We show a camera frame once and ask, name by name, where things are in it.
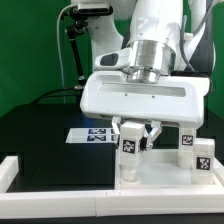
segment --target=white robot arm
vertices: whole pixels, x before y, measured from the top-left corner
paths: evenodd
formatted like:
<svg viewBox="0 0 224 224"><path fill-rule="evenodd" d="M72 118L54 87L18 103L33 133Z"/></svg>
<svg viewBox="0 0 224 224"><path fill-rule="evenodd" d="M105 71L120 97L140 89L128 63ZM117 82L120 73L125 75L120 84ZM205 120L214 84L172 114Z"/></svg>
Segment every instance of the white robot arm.
<svg viewBox="0 0 224 224"><path fill-rule="evenodd" d="M107 8L108 1L91 1L94 2ZM142 158L139 142L147 135L145 124L151 124L152 128L146 148L152 148L162 126L178 127L179 166L192 166L193 142L196 130L203 124L204 96L211 82L205 76L194 77L198 73L193 69L190 73L184 70L189 68L188 60L192 59L204 35L208 10L217 3L210 1L208 8L208 2L189 1L193 34L184 35L182 0L138 0L136 5L135 1L122 0L122 4L110 1L122 7L131 3L134 8L130 38L125 45L112 16L88 19L97 71L85 86L81 109L92 118L123 120L119 165L124 182L137 181L136 171ZM173 70L181 72L176 76L171 74ZM192 143L187 146L183 144L186 136L190 136Z"/></svg>

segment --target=black cable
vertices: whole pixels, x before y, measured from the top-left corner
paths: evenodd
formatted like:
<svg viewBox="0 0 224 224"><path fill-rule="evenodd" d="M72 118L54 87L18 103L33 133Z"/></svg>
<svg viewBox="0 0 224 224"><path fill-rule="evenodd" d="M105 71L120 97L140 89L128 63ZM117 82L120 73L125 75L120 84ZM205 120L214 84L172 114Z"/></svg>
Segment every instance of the black cable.
<svg viewBox="0 0 224 224"><path fill-rule="evenodd" d="M40 97L38 97L35 100L33 100L31 102L31 104L37 104L40 100L42 100L43 98L46 98L47 96L49 96L51 94L65 92L65 91L72 91L72 90L74 91L73 87L71 87L71 88L63 88L63 89L55 89L55 90L48 91L48 92L44 93L43 95L41 95Z"/></svg>

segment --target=black table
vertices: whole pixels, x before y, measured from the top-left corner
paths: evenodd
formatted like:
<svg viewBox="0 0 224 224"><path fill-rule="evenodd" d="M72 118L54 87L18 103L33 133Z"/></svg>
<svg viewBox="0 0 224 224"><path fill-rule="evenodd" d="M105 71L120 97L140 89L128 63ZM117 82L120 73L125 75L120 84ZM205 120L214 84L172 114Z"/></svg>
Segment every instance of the black table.
<svg viewBox="0 0 224 224"><path fill-rule="evenodd" d="M224 121L206 110L199 137L216 139L216 158L224 160ZM111 127L110 121L86 118L79 107L22 105L0 118L0 162L19 157L20 171L8 192L100 190L114 187L114 144L65 144L70 128ZM176 148L178 130L165 128L157 148ZM38 220L0 223L223 223L222 214L150 215Z"/></svg>

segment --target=white block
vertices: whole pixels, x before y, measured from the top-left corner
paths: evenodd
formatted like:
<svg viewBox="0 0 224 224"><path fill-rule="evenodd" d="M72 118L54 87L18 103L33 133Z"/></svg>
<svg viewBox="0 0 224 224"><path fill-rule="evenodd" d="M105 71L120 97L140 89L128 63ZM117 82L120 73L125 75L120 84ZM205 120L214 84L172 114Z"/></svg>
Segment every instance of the white block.
<svg viewBox="0 0 224 224"><path fill-rule="evenodd" d="M178 166L182 169L192 169L192 150L178 151Z"/></svg>
<svg viewBox="0 0 224 224"><path fill-rule="evenodd" d="M213 173L203 175L203 174L198 174L196 172L192 172L192 176L191 176L192 184L199 184L199 185L213 184L214 183L213 180L214 180Z"/></svg>
<svg viewBox="0 0 224 224"><path fill-rule="evenodd" d="M6 157L0 165L0 193L7 191L18 171L18 157Z"/></svg>
<svg viewBox="0 0 224 224"><path fill-rule="evenodd" d="M192 184L213 184L214 154L213 139L195 139Z"/></svg>

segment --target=green wall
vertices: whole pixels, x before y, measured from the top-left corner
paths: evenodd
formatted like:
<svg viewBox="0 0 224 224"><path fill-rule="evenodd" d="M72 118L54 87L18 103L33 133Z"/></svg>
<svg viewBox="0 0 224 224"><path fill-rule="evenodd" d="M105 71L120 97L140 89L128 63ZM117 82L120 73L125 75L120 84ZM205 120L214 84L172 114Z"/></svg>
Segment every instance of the green wall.
<svg viewBox="0 0 224 224"><path fill-rule="evenodd" d="M61 88L60 67L56 47L56 20L69 0L1 0L0 1L0 116L20 104L30 103L42 93ZM212 76L214 92L207 99L209 109L224 118L224 4L214 9L214 40L217 64ZM129 21L116 22L123 34ZM65 86L76 81L70 44L61 23L62 55ZM88 34L78 40L85 74L91 74L91 49Z"/></svg>

